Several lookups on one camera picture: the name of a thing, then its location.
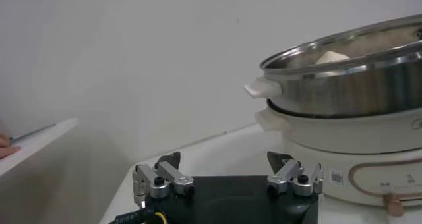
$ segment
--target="pot handle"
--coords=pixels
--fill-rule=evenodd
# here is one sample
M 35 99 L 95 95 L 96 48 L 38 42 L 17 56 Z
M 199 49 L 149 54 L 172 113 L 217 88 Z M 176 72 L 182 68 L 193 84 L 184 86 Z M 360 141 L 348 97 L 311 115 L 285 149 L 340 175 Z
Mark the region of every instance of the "pot handle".
M 282 88 L 277 82 L 268 80 L 263 76 L 250 84 L 244 85 L 243 88 L 254 99 L 273 98 L 282 94 Z
M 275 115 L 269 108 L 255 113 L 255 119 L 264 131 L 287 132 L 290 129 L 290 124 L 281 115 Z

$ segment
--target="barcode sticker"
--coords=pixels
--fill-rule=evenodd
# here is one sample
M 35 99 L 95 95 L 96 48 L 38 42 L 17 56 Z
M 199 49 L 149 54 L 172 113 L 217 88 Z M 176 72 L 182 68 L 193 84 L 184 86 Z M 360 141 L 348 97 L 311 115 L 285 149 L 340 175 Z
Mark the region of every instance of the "barcode sticker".
M 343 187 L 343 173 L 342 172 L 331 170 L 330 179 L 331 179 L 332 184 Z

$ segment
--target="black cable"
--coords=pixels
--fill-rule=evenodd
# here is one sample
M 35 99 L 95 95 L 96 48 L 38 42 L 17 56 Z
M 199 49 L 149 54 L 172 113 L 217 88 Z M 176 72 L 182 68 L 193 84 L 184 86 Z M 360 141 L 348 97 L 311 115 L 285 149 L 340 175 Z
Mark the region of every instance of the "black cable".
M 154 210 L 144 208 L 138 211 L 118 215 L 110 224 L 140 224 L 154 217 Z

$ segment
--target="finger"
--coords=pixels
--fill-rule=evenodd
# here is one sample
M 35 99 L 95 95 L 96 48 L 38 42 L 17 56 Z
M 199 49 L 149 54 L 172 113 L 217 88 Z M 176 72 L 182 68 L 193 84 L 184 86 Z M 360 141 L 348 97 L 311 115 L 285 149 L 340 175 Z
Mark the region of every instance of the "finger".
M 20 150 L 20 146 L 9 146 L 7 148 L 0 148 L 0 158 L 4 158 Z
M 4 133 L 0 133 L 0 147 L 9 146 L 9 144 L 9 137 Z

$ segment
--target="white wall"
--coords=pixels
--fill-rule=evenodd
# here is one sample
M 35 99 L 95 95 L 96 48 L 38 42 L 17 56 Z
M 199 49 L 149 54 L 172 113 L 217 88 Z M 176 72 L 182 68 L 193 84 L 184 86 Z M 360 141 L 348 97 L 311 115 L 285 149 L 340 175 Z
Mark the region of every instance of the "white wall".
M 80 119 L 76 130 L 27 163 L 30 175 L 0 192 L 0 216 L 9 223 L 97 222 L 130 164 L 253 123 L 264 102 L 249 99 L 242 85 L 260 74 L 262 59 L 320 36 L 421 13 L 420 4 L 0 0 L 3 126 L 14 133 Z M 22 205 L 37 208 L 12 215 Z

